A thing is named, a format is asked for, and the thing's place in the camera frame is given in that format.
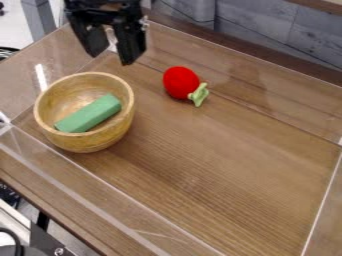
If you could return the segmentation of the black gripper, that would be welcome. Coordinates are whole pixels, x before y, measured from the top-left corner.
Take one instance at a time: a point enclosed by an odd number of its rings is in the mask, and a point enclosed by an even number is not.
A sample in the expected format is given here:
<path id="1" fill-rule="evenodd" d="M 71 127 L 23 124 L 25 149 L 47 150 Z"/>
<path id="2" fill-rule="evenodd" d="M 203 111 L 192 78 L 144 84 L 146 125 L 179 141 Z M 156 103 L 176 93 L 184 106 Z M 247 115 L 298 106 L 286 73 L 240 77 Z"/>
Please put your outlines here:
<path id="1" fill-rule="evenodd" d="M 101 25 L 111 25 L 121 64 L 131 65 L 147 49 L 142 0 L 64 0 L 64 11 L 87 54 L 96 57 L 108 48 Z"/>

